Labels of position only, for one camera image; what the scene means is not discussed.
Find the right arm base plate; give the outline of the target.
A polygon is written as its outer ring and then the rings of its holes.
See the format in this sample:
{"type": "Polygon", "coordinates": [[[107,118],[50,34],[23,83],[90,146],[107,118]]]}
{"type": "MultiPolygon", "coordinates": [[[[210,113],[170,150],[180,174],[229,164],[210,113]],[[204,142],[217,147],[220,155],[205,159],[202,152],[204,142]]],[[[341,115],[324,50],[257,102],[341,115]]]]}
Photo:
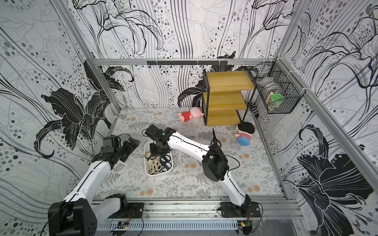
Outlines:
{"type": "Polygon", "coordinates": [[[260,218],[261,210],[258,202],[249,202],[246,208],[234,205],[231,202],[221,202],[218,210],[223,218],[260,218]]]}

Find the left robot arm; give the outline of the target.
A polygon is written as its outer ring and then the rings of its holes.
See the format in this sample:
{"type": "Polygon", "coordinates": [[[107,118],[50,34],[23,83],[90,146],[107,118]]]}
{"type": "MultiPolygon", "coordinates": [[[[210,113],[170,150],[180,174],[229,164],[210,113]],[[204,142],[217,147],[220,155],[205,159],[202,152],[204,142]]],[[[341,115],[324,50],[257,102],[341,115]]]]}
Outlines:
{"type": "Polygon", "coordinates": [[[133,216],[125,194],[108,196],[101,204],[92,206],[93,198],[105,177],[118,161],[126,162],[140,142],[132,137],[122,141],[120,136],[105,137],[99,154],[78,185],[60,202],[48,210],[45,228],[51,236],[93,236],[98,224],[110,216],[133,216]]]}

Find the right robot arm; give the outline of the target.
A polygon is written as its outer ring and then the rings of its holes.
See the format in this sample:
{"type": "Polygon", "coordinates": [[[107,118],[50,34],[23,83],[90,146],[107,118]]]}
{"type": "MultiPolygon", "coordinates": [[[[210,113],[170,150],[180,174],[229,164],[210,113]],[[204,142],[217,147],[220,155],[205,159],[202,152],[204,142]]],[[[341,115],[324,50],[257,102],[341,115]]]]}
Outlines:
{"type": "Polygon", "coordinates": [[[224,189],[232,204],[243,211],[247,210],[251,199],[230,173],[228,159],[218,144],[200,144],[172,128],[161,130],[153,124],[142,134],[153,140],[152,150],[158,154],[176,149],[201,162],[204,175],[224,189]]]}

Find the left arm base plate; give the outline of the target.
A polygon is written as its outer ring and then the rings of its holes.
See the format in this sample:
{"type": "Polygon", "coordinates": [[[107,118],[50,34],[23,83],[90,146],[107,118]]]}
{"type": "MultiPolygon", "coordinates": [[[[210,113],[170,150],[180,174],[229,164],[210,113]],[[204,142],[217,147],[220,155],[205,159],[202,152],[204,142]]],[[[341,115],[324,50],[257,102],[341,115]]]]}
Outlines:
{"type": "Polygon", "coordinates": [[[144,212],[144,203],[131,202],[126,208],[121,207],[119,211],[109,216],[109,219],[140,219],[144,212]]]}

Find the white plastic storage box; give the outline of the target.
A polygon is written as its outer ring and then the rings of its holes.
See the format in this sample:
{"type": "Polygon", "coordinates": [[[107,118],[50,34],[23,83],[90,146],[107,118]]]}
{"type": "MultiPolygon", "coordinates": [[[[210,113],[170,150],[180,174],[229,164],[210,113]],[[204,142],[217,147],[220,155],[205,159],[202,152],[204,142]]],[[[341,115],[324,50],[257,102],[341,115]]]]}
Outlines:
{"type": "Polygon", "coordinates": [[[153,141],[148,141],[144,144],[144,164],[145,172],[148,176],[159,176],[168,174],[173,170],[172,153],[159,154],[152,156],[150,144],[154,144],[153,141]]]}

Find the black scissors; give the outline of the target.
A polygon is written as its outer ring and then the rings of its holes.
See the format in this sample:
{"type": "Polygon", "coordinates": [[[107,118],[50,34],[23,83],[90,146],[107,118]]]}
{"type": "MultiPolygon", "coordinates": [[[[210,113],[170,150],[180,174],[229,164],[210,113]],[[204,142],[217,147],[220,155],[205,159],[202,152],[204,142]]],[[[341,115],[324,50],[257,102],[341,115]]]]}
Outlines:
{"type": "Polygon", "coordinates": [[[212,132],[213,132],[213,138],[212,138],[212,140],[211,140],[211,144],[210,144],[210,146],[218,146],[218,147],[221,147],[221,142],[220,142],[220,140],[218,140],[218,139],[216,138],[215,130],[212,129],[212,132]]]}

